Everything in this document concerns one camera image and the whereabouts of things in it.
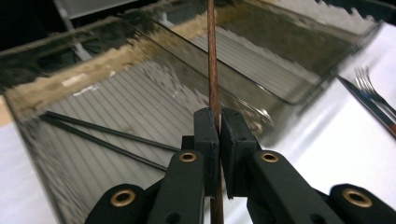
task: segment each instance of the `clamp jaw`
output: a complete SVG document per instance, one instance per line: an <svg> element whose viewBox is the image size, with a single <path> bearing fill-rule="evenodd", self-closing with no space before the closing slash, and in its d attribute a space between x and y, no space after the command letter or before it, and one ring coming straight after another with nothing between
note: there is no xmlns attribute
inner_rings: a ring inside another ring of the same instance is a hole
<svg viewBox="0 0 396 224"><path fill-rule="evenodd" d="M183 136L165 177L146 190L108 190L86 223L203 223L204 197L216 197L219 157L228 197L247 197L255 224L396 223L396 212L366 189L338 185L330 196L312 189L285 157L262 150L229 108L222 109L219 137L210 109L195 112L194 136Z"/></svg>

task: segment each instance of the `white table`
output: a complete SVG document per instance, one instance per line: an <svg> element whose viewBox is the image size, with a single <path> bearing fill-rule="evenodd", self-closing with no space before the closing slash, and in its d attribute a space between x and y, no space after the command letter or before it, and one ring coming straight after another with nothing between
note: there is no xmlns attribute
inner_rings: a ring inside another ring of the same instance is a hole
<svg viewBox="0 0 396 224"><path fill-rule="evenodd" d="M396 27L375 41L341 75L368 65L377 91L396 107ZM350 183L396 209L396 141L335 80L275 147L309 184L329 193ZM12 121L0 127L0 223L57 223L39 177ZM226 223L248 223L245 200L225 202Z"/></svg>

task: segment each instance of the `brass grommet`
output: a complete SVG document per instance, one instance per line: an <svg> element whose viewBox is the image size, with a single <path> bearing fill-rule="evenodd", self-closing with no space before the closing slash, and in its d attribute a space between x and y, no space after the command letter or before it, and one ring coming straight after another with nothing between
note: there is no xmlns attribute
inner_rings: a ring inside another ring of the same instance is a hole
<svg viewBox="0 0 396 224"><path fill-rule="evenodd" d="M180 155L180 160L184 162L191 162L197 159L197 155L191 152L186 152Z"/></svg>
<svg viewBox="0 0 396 224"><path fill-rule="evenodd" d="M264 153L262 153L262 160L268 161L268 162L277 162L277 161L279 161L279 157L272 153L264 152Z"/></svg>
<svg viewBox="0 0 396 224"><path fill-rule="evenodd" d="M125 199L121 199L120 200L120 196L121 195L125 195ZM119 191L117 191L115 194L113 194L113 197L111 197L111 204L113 204L116 207L123 207L126 206L128 204L130 204L131 202L134 201L134 197L136 195L134 194L134 192L130 189L121 189Z"/></svg>
<svg viewBox="0 0 396 224"><path fill-rule="evenodd" d="M355 189L344 189L344 198L359 207L371 207L373 202L365 194Z"/></svg>

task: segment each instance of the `fork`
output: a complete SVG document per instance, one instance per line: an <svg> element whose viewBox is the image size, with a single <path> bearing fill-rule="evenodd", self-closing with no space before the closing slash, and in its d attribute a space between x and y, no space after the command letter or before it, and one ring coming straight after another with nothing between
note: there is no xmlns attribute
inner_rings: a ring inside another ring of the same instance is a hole
<svg viewBox="0 0 396 224"><path fill-rule="evenodd" d="M358 84L359 89L371 100L374 100L377 103L380 103L388 112L393 114L393 117L396 118L396 110L388 104L388 102L375 91L373 84L370 80L370 73L368 67L357 67L355 68L356 74L356 82Z"/></svg>

